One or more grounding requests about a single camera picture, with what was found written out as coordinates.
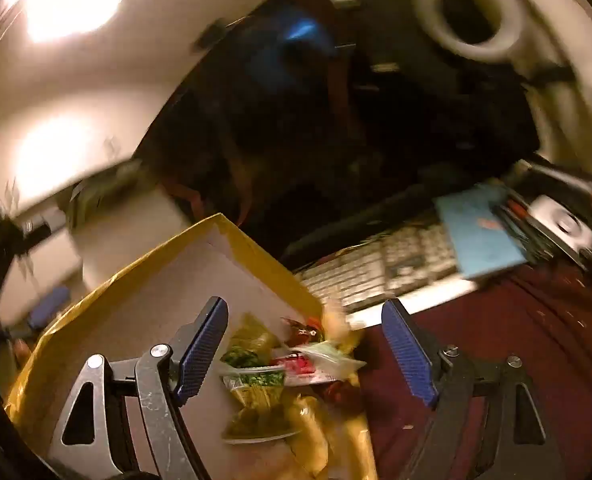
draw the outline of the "maroon floor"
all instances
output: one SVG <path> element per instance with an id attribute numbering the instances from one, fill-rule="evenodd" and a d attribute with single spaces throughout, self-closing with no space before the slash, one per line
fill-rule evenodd
<path id="1" fill-rule="evenodd" d="M 483 290 L 414 316 L 442 343 L 472 357 L 522 358 L 569 480 L 584 479 L 592 470 L 592 286 L 579 278 L 569 267 L 555 274 L 521 267 Z M 366 330 L 356 357 L 368 362 L 359 375 L 380 480 L 399 480 L 428 410 L 409 393 L 380 326 Z M 481 408 L 477 403 L 473 411 Z M 454 480 L 468 468 L 467 459 L 457 462 Z"/>

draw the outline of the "food package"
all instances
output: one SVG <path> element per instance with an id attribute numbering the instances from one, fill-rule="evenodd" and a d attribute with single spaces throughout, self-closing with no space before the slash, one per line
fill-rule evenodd
<path id="1" fill-rule="evenodd" d="M 345 309 L 337 298 L 323 301 L 321 323 L 327 340 L 342 341 L 352 331 L 345 317 Z"/>
<path id="2" fill-rule="evenodd" d="M 222 433 L 228 444 L 268 442 L 297 433 L 281 402 L 285 373 L 281 366 L 241 368 L 222 378 L 243 408 Z"/>
<path id="3" fill-rule="evenodd" d="M 272 363 L 285 368 L 285 386 L 308 386 L 310 384 L 330 383 L 336 380 L 316 365 L 306 355 L 290 352 L 287 355 L 272 360 Z"/>
<path id="4" fill-rule="evenodd" d="M 265 366 L 269 364 L 272 349 L 279 345 L 278 338 L 253 314 L 246 312 L 220 360 L 234 368 Z"/>
<path id="5" fill-rule="evenodd" d="M 330 463 L 331 423 L 313 396 L 295 396 L 290 401 L 288 416 L 300 431 L 289 437 L 287 444 L 298 464 L 312 478 L 316 478 Z"/>
<path id="6" fill-rule="evenodd" d="M 366 364 L 364 361 L 348 357 L 329 341 L 300 345 L 292 350 L 305 354 L 313 360 L 317 369 L 341 381 Z"/>
<path id="7" fill-rule="evenodd" d="M 323 331 L 317 319 L 310 317 L 307 323 L 283 317 L 282 320 L 290 329 L 290 334 L 285 344 L 290 348 L 308 343 L 320 343 L 323 341 Z"/>

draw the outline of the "notebook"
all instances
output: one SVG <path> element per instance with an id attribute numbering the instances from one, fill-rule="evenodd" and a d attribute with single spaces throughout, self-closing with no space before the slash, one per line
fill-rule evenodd
<path id="1" fill-rule="evenodd" d="M 505 198 L 505 190 L 490 184 L 435 200 L 466 280 L 480 278 L 525 263 L 521 250 L 490 209 Z"/>

